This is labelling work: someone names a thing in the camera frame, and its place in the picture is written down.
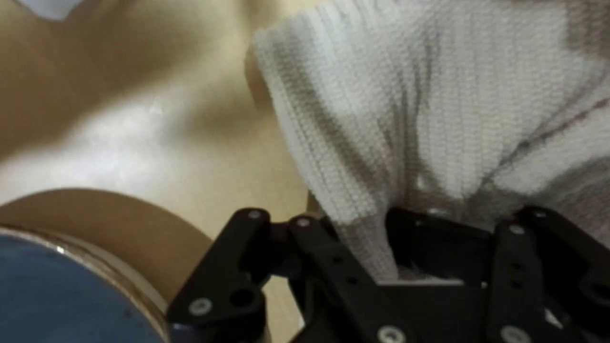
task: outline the blurry background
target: blurry background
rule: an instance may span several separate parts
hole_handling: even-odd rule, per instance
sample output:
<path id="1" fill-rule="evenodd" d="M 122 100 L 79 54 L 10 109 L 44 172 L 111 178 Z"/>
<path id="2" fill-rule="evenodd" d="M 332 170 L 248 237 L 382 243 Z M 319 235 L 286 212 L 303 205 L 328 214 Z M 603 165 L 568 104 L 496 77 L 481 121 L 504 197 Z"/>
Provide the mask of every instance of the blurry background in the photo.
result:
<path id="1" fill-rule="evenodd" d="M 317 0 L 88 0 L 67 22 L 0 3 L 0 205 L 94 187 L 216 237 L 242 207 L 305 210 L 271 111 L 244 75 L 254 31 Z M 273 283 L 277 342 L 298 327 Z"/>

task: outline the white cloth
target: white cloth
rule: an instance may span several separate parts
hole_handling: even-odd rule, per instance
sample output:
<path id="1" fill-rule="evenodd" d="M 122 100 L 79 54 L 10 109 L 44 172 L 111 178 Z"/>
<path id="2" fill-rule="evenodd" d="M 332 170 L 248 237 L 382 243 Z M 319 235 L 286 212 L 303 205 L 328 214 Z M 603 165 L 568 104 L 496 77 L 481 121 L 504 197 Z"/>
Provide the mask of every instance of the white cloth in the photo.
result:
<path id="1" fill-rule="evenodd" d="M 534 203 L 610 243 L 610 3 L 334 0 L 260 33 L 302 176 L 378 281 L 391 207 L 492 229 Z"/>

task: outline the white knit fabric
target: white knit fabric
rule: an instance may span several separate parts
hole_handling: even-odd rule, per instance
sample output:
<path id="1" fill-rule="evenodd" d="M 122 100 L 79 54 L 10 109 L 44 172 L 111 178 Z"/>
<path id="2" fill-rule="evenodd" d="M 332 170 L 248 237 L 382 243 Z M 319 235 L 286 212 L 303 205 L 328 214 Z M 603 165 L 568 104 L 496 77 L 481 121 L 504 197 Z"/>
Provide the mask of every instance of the white knit fabric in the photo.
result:
<path id="1" fill-rule="evenodd" d="M 610 3 L 334 0 L 263 31 L 256 58 L 378 281 L 397 277 L 391 207 L 492 229 L 536 203 L 610 241 Z"/>

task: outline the wooden surface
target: wooden surface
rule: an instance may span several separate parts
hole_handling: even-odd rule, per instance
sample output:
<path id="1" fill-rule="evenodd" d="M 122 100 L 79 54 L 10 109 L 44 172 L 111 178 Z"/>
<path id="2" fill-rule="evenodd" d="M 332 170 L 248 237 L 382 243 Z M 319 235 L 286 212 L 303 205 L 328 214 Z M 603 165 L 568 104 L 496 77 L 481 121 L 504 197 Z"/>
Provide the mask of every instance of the wooden surface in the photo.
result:
<path id="1" fill-rule="evenodd" d="M 242 207 L 303 212 L 307 191 L 273 113 L 252 102 L 244 58 L 256 29 L 313 3 L 90 0 L 67 24 L 0 3 L 0 205 L 103 189 L 212 239 Z M 286 288 L 269 298 L 273 338 L 288 342 Z"/>

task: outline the screw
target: screw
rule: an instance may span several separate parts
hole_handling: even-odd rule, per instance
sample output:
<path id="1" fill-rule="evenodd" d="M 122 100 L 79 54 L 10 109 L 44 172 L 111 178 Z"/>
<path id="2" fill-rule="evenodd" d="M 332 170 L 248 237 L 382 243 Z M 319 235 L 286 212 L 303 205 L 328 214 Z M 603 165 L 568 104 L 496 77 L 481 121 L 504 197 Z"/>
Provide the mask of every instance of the screw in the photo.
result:
<path id="1" fill-rule="evenodd" d="M 519 226 L 511 226 L 509 231 L 511 231 L 513 235 L 519 235 L 519 237 L 521 237 L 521 235 L 526 235 L 526 231 L 525 231 L 523 227 L 519 227 Z"/>
<path id="2" fill-rule="evenodd" d="M 311 226 L 309 218 L 300 218 L 298 220 L 298 227 L 309 227 L 309 226 Z"/>
<path id="3" fill-rule="evenodd" d="M 262 216 L 263 216 L 263 214 L 262 214 L 262 212 L 256 212 L 256 210 L 254 210 L 254 212 L 248 212 L 248 218 L 250 218 L 250 220 L 260 220 Z"/>
<path id="4" fill-rule="evenodd" d="M 212 302 L 208 298 L 199 298 L 189 306 L 193 317 L 204 317 L 212 311 Z"/>
<path id="5" fill-rule="evenodd" d="M 380 343 L 406 343 L 404 332 L 397 327 L 384 327 L 378 332 Z"/>
<path id="6" fill-rule="evenodd" d="M 500 338 L 506 343 L 532 343 L 530 336 L 519 327 L 504 327 Z"/>

